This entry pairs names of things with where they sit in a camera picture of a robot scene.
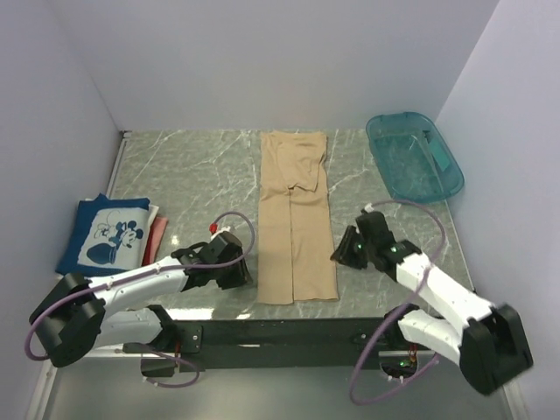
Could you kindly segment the beige t shirt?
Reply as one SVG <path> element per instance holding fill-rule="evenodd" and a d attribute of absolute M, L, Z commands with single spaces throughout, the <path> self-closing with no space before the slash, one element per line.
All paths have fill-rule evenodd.
<path fill-rule="evenodd" d="M 257 300 L 339 297 L 322 132 L 261 134 Z"/>

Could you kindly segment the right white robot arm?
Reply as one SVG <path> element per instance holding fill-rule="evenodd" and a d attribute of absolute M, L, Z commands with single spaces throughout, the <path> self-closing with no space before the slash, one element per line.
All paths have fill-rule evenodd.
<path fill-rule="evenodd" d="M 362 350 L 356 371 L 379 339 L 393 347 L 419 345 L 445 357 L 483 396 L 533 367 L 519 313 L 460 285 L 411 241 L 397 241 L 382 213 L 362 212 L 331 259 L 357 270 L 373 264 L 436 311 L 430 315 L 412 303 L 391 310 Z"/>

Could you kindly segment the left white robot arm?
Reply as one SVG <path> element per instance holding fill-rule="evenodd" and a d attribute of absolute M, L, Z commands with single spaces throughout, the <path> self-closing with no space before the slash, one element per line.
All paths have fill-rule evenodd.
<path fill-rule="evenodd" d="M 147 346 L 162 352 L 181 341 L 175 321 L 160 305 L 136 305 L 214 281 L 223 290 L 247 284 L 250 247 L 223 231 L 209 242 L 181 248 L 148 266 L 111 276 L 64 276 L 31 314 L 31 334 L 56 368 L 97 347 Z"/>

